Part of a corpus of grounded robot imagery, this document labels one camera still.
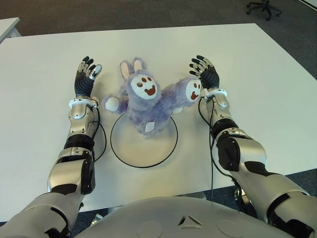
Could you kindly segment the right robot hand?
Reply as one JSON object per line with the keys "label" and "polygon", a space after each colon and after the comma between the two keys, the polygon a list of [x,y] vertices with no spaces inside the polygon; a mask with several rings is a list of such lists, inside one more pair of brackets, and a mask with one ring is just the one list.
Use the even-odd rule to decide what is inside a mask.
{"label": "right robot hand", "polygon": [[191,59],[189,66],[192,69],[189,73],[200,79],[204,89],[210,90],[219,88],[219,75],[215,66],[208,58],[197,55],[195,58]]}

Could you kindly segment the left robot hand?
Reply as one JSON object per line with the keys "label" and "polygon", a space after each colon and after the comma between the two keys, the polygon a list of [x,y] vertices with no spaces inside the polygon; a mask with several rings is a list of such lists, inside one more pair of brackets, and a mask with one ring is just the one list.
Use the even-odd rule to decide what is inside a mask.
{"label": "left robot hand", "polygon": [[102,70],[100,64],[95,65],[93,62],[92,58],[86,56],[78,65],[74,82],[76,97],[91,97],[94,82]]}

